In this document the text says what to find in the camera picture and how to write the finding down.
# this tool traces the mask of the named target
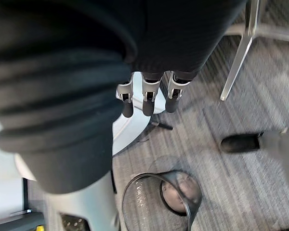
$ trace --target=person's foot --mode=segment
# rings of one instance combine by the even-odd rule
[[[259,133],[228,136],[222,140],[221,150],[225,153],[245,153],[259,150],[259,136]]]

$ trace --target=black fabric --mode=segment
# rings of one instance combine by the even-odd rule
[[[246,0],[147,0],[135,71],[199,71]]]
[[[0,148],[49,193],[94,183],[111,169],[117,84],[196,73],[244,3],[0,0]]]

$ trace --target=metal chair leg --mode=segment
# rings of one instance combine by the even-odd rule
[[[229,76],[227,78],[226,84],[221,94],[221,100],[223,101],[226,100],[229,95],[232,85],[236,80],[237,74],[239,73],[239,70],[243,64],[243,61],[247,55],[247,52],[249,51],[250,45],[252,43],[252,39],[253,39],[252,36],[244,35],[240,41],[235,59],[232,63],[232,66],[229,72]]]
[[[289,42],[289,30],[280,27],[259,24],[256,35],[259,37]]]

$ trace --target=gray carpet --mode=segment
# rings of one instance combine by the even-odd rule
[[[263,21],[289,28],[289,0],[269,1]],[[147,129],[114,157],[118,204],[134,176],[181,168],[197,178],[203,192],[193,231],[289,228],[289,187],[280,162],[265,151],[227,155],[219,149],[229,134],[289,127],[289,43],[256,39],[228,100],[221,102],[238,43],[239,37],[223,38],[184,93],[179,110],[155,116],[174,126],[173,131]],[[167,78],[162,88],[167,88]],[[29,199],[33,208],[44,211],[48,230],[62,230],[34,182]],[[167,225],[162,217],[156,222]]]

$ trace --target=robotic hand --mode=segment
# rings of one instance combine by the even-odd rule
[[[0,0],[0,148],[21,155],[66,230],[120,230],[111,178],[118,84],[131,116],[131,72],[142,71],[150,115],[160,73],[176,71],[173,112],[244,2]],[[160,33],[172,24],[176,35]]]

